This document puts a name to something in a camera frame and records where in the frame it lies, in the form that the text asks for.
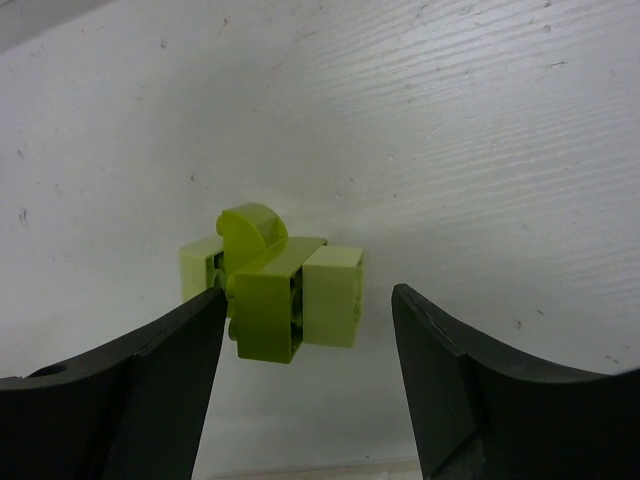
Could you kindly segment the lime green lego brick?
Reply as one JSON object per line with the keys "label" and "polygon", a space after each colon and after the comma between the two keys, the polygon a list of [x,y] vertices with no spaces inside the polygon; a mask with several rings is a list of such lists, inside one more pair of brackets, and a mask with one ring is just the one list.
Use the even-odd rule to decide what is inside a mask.
{"label": "lime green lego brick", "polygon": [[289,364],[302,343],[302,264],[322,237],[289,237],[232,275],[230,337],[242,359]]}

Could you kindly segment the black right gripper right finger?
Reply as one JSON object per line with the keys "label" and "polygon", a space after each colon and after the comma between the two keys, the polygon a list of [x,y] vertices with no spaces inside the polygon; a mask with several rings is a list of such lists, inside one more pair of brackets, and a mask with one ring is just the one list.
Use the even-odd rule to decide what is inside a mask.
{"label": "black right gripper right finger", "polygon": [[635,479],[639,373],[572,368],[511,347],[405,284],[391,298],[426,479]]}

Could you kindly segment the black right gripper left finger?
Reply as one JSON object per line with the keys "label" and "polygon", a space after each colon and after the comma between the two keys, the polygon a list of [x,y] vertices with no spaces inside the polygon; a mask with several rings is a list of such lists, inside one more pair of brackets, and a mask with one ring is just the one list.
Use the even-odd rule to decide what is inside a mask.
{"label": "black right gripper left finger", "polygon": [[2,478],[191,478],[226,311],[211,288],[95,349],[2,379]]}

